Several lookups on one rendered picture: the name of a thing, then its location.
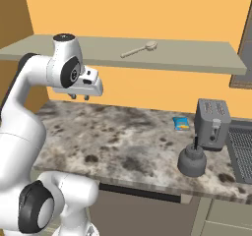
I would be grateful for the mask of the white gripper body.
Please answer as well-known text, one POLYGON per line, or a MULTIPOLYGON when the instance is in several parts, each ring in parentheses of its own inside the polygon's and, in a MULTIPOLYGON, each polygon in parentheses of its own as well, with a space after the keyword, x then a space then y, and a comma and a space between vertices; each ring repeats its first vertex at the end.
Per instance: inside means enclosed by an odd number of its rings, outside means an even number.
POLYGON ((103 94, 102 80, 97 79, 93 85, 71 86, 69 88, 53 88, 58 93, 101 96, 103 94))

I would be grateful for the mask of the beige dish brush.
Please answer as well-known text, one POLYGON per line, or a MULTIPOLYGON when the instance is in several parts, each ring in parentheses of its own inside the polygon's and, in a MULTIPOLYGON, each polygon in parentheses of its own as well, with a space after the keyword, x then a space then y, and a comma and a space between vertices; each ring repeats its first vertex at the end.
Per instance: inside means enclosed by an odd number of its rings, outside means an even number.
POLYGON ((140 51, 143 51, 143 50, 153 51, 157 47, 158 47, 158 43, 156 41, 153 41, 153 40, 152 41, 148 41, 145 46, 142 46, 140 48, 136 48, 136 49, 130 50, 130 51, 125 52, 125 53, 122 53, 120 55, 120 57, 121 58, 125 58, 125 57, 128 57, 130 55, 136 54, 136 53, 138 53, 140 51))

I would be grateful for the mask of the brown cabinet side panel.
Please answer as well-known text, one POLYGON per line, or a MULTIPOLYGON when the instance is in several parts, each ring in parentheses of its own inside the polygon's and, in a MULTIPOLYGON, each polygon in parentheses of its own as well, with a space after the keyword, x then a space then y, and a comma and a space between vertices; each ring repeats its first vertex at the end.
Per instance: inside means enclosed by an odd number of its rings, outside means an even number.
MULTIPOLYGON (((0 49, 33 35, 27 0, 0 0, 0 49)), ((0 104, 18 68, 17 61, 0 60, 0 104)), ((46 87, 32 87, 25 107, 36 113, 48 101, 46 87)))

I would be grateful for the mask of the beige cabinet shelf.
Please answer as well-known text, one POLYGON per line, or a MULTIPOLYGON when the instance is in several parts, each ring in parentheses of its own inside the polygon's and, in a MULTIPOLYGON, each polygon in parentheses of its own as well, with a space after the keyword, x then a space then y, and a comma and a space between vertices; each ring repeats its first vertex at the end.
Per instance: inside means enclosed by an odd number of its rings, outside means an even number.
POLYGON ((160 39, 154 51, 143 50, 123 58, 122 53, 144 46, 143 38, 78 38, 89 66, 141 68, 244 75, 246 66, 227 42, 160 39))

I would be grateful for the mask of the blue sponge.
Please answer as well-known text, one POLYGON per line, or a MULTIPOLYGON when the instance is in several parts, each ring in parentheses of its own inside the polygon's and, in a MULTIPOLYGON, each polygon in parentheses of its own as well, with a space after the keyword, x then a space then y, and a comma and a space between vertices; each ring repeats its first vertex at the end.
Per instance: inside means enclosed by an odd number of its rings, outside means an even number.
POLYGON ((176 131, 187 131, 190 129, 189 122, 186 117, 173 117, 172 120, 176 131))

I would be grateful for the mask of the grey soap dispenser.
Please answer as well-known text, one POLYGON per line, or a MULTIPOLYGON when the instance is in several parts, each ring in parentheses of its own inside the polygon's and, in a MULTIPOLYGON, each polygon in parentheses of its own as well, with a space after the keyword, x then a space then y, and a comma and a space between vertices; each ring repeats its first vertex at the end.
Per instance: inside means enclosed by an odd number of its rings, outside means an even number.
POLYGON ((206 165, 207 157, 195 137, 194 142, 179 153, 177 168, 185 176, 197 178, 205 173, 206 165))

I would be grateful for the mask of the grey toaster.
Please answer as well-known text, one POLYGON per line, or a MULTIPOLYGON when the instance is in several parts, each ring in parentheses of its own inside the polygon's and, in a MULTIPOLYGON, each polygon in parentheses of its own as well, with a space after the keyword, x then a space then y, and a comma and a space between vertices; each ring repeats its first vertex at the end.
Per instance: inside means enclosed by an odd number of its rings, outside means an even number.
POLYGON ((198 145, 203 150, 221 151, 231 123, 224 100, 199 98, 194 119, 198 145))

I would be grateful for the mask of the grey-brown cupboard front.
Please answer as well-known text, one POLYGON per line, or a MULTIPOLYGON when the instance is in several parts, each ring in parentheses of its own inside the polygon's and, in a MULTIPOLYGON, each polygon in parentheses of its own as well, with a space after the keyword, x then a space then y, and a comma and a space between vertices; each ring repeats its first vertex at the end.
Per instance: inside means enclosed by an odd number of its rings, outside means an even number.
POLYGON ((100 236, 190 236, 198 205, 100 191, 90 214, 100 236))

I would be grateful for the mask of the dark framed panel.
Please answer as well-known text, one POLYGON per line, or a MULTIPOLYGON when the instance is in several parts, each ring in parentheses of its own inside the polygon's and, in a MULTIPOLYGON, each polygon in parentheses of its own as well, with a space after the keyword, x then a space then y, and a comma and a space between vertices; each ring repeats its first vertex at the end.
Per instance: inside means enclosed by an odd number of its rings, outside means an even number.
POLYGON ((252 89, 252 1, 237 54, 246 66, 247 71, 245 75, 232 75, 229 86, 234 89, 252 89))

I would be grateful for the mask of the beige cupboard run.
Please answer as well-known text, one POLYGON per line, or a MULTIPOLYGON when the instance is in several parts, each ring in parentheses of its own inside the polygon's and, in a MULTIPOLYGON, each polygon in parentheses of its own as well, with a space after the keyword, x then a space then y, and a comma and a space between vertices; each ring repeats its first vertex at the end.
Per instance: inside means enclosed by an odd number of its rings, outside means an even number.
POLYGON ((190 236, 252 236, 252 205, 201 198, 190 236))

